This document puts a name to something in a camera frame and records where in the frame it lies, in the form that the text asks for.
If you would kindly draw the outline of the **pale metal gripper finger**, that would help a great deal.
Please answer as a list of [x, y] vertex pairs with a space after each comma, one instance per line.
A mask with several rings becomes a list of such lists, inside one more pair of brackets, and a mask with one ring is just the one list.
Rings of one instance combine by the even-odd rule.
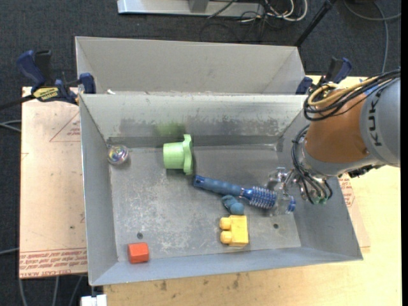
[[274, 207], [275, 215], [288, 215], [295, 211], [296, 200], [292, 195], [283, 194], [277, 197]]
[[269, 190], [271, 190], [275, 195], [275, 202], [280, 203], [285, 200], [284, 185], [282, 183], [271, 183], [269, 185]]

